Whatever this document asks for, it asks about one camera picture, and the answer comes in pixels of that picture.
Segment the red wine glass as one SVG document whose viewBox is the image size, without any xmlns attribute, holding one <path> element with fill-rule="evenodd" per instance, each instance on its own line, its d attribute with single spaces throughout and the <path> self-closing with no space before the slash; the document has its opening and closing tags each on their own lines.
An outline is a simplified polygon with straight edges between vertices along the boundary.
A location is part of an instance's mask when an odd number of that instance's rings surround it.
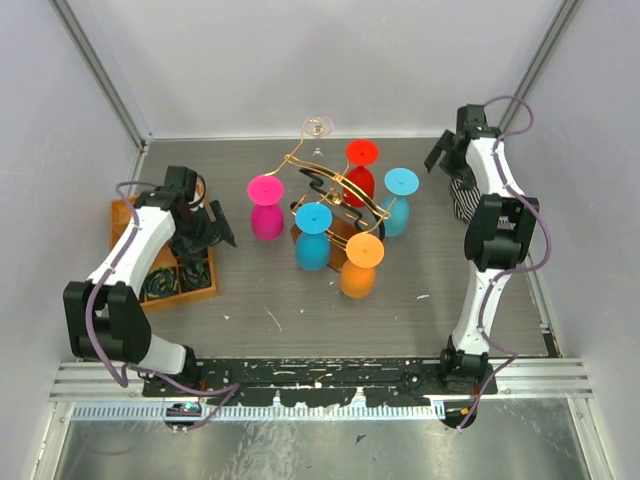
<svg viewBox="0 0 640 480">
<path fill-rule="evenodd" d="M 358 186 L 369 198 L 374 197 L 375 178 L 369 167 L 379 156 L 376 144 L 368 139 L 357 139 L 346 147 L 350 168 L 346 178 Z"/>
</svg>

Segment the orange wine glass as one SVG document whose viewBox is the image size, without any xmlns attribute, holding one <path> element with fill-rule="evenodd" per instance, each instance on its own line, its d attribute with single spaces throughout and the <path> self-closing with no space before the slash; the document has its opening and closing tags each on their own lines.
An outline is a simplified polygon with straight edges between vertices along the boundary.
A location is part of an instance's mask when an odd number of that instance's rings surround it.
<svg viewBox="0 0 640 480">
<path fill-rule="evenodd" d="M 384 245 L 373 234 L 358 233 L 348 240 L 345 252 L 347 260 L 340 272 L 340 289 L 350 298 L 364 298 L 374 288 L 376 267 L 385 255 Z"/>
</svg>

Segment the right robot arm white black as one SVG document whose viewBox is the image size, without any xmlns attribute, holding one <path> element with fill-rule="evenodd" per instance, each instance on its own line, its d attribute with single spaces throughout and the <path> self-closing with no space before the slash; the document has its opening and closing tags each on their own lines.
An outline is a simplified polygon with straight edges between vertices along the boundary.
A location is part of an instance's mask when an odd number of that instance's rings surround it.
<svg viewBox="0 0 640 480">
<path fill-rule="evenodd" d="M 495 134 L 444 131 L 425 160 L 428 171 L 435 166 L 479 191 L 464 238 L 470 268 L 465 301 L 438 367 L 442 388 L 459 394 L 490 376 L 494 317 L 506 283 L 528 255 L 539 202 L 516 182 Z"/>
</svg>

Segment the light blue wine glass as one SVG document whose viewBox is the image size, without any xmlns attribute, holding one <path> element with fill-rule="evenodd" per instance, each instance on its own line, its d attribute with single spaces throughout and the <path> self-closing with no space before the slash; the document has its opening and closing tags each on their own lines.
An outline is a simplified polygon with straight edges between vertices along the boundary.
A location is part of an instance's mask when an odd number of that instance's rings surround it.
<svg viewBox="0 0 640 480">
<path fill-rule="evenodd" d="M 389 195 L 381 206 L 389 212 L 384 221 L 385 233 L 388 237 L 397 237 L 404 233 L 410 219 L 408 197 L 420 186 L 418 176 L 404 167 L 389 170 L 384 177 L 384 185 Z"/>
</svg>

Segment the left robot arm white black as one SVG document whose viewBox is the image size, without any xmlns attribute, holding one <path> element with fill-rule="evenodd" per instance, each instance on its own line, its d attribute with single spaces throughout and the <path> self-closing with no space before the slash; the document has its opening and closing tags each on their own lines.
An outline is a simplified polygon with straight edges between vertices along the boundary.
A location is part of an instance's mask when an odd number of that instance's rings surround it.
<svg viewBox="0 0 640 480">
<path fill-rule="evenodd" d="M 233 232 L 221 203 L 192 187 L 157 187 L 123 202 L 130 220 L 107 258 L 63 291 L 71 352 L 102 363 L 121 387 L 134 370 L 160 378 L 178 396 L 197 393 L 202 373 L 194 350 L 153 333 L 140 295 L 164 247 L 193 268 L 208 248 L 234 244 Z"/>
</svg>

